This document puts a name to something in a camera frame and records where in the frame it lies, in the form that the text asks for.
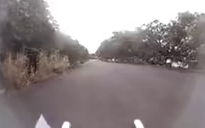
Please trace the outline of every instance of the foliage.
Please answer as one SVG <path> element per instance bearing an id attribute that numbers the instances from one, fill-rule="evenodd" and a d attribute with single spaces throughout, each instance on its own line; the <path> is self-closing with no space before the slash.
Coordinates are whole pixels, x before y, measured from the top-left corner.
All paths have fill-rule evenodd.
<path id="1" fill-rule="evenodd" d="M 178 67 L 187 68 L 198 63 L 198 51 L 204 44 L 205 14 L 184 12 L 167 24 L 154 20 L 135 31 L 114 32 L 96 53 L 119 62 L 162 66 L 178 63 Z"/>
<path id="2" fill-rule="evenodd" d="M 8 16 L 1 24 L 0 57 L 7 52 L 31 53 L 32 49 L 59 49 L 67 55 L 71 63 L 88 55 L 87 49 L 77 40 L 64 35 L 48 10 L 45 0 L 8 0 Z M 57 41 L 62 39 L 62 47 Z M 36 58 L 38 53 L 27 55 L 28 59 Z"/>
<path id="3" fill-rule="evenodd" d="M 19 53 L 14 56 L 8 53 L 5 60 L 0 63 L 3 76 L 14 89 L 23 89 L 35 83 L 64 72 L 69 67 L 67 56 L 61 56 L 58 51 L 48 54 L 41 51 L 39 54 L 38 70 L 29 73 L 27 56 Z"/>

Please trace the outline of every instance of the road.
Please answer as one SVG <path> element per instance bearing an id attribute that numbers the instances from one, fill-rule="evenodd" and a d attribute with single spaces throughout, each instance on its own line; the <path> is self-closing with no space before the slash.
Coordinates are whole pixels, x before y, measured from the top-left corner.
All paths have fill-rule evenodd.
<path id="1" fill-rule="evenodd" d="M 205 128 L 205 75 L 89 61 L 53 80 L 0 96 L 0 128 Z"/>

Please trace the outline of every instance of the grass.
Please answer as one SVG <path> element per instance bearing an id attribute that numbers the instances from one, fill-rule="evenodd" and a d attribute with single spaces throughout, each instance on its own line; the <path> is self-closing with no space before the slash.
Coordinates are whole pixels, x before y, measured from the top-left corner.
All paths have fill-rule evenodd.
<path id="1" fill-rule="evenodd" d="M 28 58 L 24 54 L 11 53 L 0 63 L 0 68 L 4 78 L 9 82 L 9 87 L 13 89 L 25 89 L 33 83 L 62 74 L 69 66 L 67 56 L 61 56 L 58 51 L 50 55 L 41 51 L 38 56 L 37 71 L 28 73 Z"/>

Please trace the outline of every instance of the sky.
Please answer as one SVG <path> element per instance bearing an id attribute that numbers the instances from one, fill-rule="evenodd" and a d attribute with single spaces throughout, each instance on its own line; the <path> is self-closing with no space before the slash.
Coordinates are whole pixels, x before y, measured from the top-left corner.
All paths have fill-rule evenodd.
<path id="1" fill-rule="evenodd" d="M 90 53 L 113 31 L 135 30 L 155 19 L 168 22 L 178 12 L 205 13 L 205 0 L 47 0 L 62 32 Z"/>

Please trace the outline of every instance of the tree canopy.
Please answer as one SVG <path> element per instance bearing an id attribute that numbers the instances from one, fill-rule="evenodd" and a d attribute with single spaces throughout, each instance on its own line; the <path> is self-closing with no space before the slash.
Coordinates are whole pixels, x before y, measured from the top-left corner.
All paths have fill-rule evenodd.
<path id="1" fill-rule="evenodd" d="M 183 12 L 167 24 L 154 20 L 135 31 L 113 32 L 96 53 L 102 59 L 186 68 L 197 64 L 204 44 L 205 14 Z"/>
<path id="2" fill-rule="evenodd" d="M 59 31 L 45 0 L 8 0 L 7 5 L 0 31 L 2 53 L 58 49 L 73 63 L 88 55 L 77 40 Z"/>

